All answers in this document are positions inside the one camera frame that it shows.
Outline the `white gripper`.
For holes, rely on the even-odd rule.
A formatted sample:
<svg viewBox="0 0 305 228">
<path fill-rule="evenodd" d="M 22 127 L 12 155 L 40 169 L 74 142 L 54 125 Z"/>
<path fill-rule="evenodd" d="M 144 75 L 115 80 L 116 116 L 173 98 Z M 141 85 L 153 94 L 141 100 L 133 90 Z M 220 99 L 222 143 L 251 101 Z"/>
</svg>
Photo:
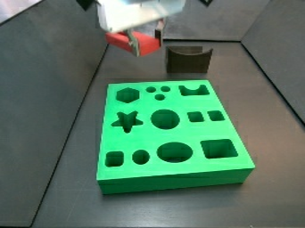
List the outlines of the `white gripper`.
<svg viewBox="0 0 305 228">
<path fill-rule="evenodd" d="M 159 46 L 163 43 L 163 18 L 181 11 L 185 0 L 94 0 L 98 24 L 106 32 L 119 32 L 127 29 L 125 35 L 132 54 L 139 56 L 139 44 L 131 28 L 153 20 L 155 39 Z"/>
</svg>

